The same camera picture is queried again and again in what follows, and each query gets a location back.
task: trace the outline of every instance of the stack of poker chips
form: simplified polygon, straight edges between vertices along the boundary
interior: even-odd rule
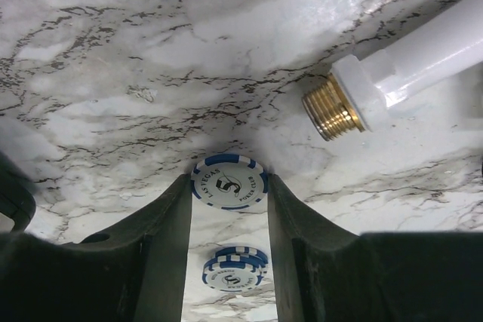
[[[246,292],[258,286],[267,273],[269,259],[251,247],[227,247],[205,263],[202,280],[214,290]]]

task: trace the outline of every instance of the gray marble veining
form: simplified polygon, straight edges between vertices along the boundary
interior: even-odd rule
[[[353,232],[482,229],[481,67],[332,143],[300,103],[334,60],[457,1],[0,0],[0,151],[37,186],[29,231],[80,241],[225,151]],[[200,281],[220,245],[269,251],[265,206],[194,204],[185,320],[276,320],[271,275],[242,296]]]

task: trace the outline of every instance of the brass threads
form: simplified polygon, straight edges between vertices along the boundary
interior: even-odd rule
[[[333,75],[302,99],[317,131],[326,141],[354,129],[364,131],[361,120]]]

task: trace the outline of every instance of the blue and white poker chip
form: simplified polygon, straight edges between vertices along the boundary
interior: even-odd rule
[[[233,250],[247,250],[252,254],[230,253]],[[227,247],[216,254],[205,263],[202,275],[203,283],[212,289],[246,292],[258,286],[267,273],[268,256],[255,248]]]
[[[262,279],[260,270],[245,262],[212,263],[202,275],[203,283],[222,292],[246,292],[258,286]]]
[[[268,176],[255,160],[219,154],[195,166],[191,186],[194,196],[211,207],[240,210],[262,201],[268,192]]]
[[[221,262],[243,262],[245,264],[249,264],[254,266],[261,274],[264,274],[264,270],[266,269],[266,264],[263,263],[261,259],[255,258],[253,256],[249,256],[248,254],[240,255],[240,254],[230,254],[227,256],[218,256],[213,259],[208,260],[203,268],[207,268],[210,265],[215,263]]]
[[[226,247],[222,250],[218,250],[214,256],[227,256],[229,254],[249,254],[262,259],[265,264],[268,264],[269,262],[269,257],[264,252],[251,247]]]

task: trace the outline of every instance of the white pipe fitting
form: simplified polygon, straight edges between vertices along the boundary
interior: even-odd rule
[[[462,0],[362,61],[338,60],[331,73],[363,127],[374,131],[395,104],[481,61],[483,0]]]

